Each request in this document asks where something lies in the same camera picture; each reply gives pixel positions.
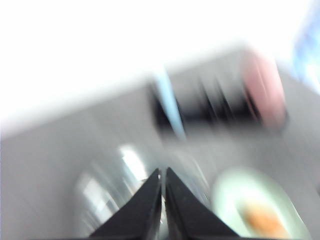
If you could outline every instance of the pink object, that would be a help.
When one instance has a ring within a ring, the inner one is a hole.
[[[243,77],[247,94],[263,124],[266,127],[282,125],[286,119],[285,94],[275,61],[250,52]]]

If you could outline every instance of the black pointed object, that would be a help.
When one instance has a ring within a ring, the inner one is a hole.
[[[198,201],[171,168],[166,171],[165,190],[170,239],[200,240],[238,236]]]
[[[149,240],[159,230],[161,178],[157,168],[135,195],[90,235],[105,240]]]

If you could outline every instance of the black object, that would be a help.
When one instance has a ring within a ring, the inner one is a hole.
[[[182,109],[176,99],[178,113],[181,117],[184,130],[186,130],[186,124],[197,124],[203,121],[210,125],[216,125],[218,123],[228,125],[236,125],[238,123],[261,125],[261,116],[248,93],[243,93],[243,91],[236,92],[237,101],[230,103],[218,83],[215,97],[211,96],[202,84],[200,86],[202,93],[199,97],[202,98],[203,101],[199,101],[196,107],[185,107]],[[151,91],[153,92],[152,111],[156,125],[162,131],[172,129],[157,91],[154,89]],[[194,103],[195,101],[196,99],[189,100],[190,103]]]
[[[197,200],[171,168],[166,171],[165,207],[171,239],[238,236]]]
[[[130,201],[106,223],[89,237],[73,240],[155,239],[161,216],[161,184],[160,171],[156,169]],[[165,206],[171,240],[259,239],[238,236],[197,200],[171,168],[166,171]]]

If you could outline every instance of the gray table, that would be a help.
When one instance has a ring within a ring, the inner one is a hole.
[[[187,82],[218,77],[239,85],[242,50],[172,72],[177,95]],[[320,238],[320,97],[280,73],[290,121],[281,134],[206,131],[187,142],[163,141],[150,114],[147,87],[1,139],[3,240],[75,237],[73,188],[92,160],[109,161],[126,143],[193,156],[209,182],[232,166],[261,170],[280,183],[314,239]]]

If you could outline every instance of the food on plate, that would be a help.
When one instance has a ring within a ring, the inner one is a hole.
[[[250,203],[243,211],[243,218],[262,237],[289,238],[289,234],[275,211],[265,205]]]

